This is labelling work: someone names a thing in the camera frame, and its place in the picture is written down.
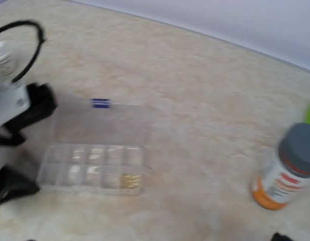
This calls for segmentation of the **clear plastic pill organizer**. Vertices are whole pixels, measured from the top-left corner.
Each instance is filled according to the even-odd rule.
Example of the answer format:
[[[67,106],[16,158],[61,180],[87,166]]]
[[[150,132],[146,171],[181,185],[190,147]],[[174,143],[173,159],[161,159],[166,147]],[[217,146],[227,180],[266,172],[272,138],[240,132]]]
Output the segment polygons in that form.
[[[60,102],[52,116],[52,143],[38,173],[47,190],[137,195],[145,164],[149,112],[109,99]]]

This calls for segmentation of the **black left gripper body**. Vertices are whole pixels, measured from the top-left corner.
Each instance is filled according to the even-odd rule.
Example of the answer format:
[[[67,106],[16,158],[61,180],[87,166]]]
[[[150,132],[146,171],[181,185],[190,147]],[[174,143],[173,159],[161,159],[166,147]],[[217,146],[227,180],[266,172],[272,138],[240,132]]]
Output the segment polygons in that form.
[[[0,147],[0,205],[41,190],[37,182],[40,164],[40,153],[35,145]]]

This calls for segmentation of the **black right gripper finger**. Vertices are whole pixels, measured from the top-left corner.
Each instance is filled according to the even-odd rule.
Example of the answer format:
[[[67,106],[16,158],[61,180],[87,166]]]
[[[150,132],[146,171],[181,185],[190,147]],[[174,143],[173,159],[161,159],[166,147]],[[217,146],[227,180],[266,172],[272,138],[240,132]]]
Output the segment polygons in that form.
[[[293,241],[293,240],[290,237],[282,235],[277,232],[272,236],[271,241]]]

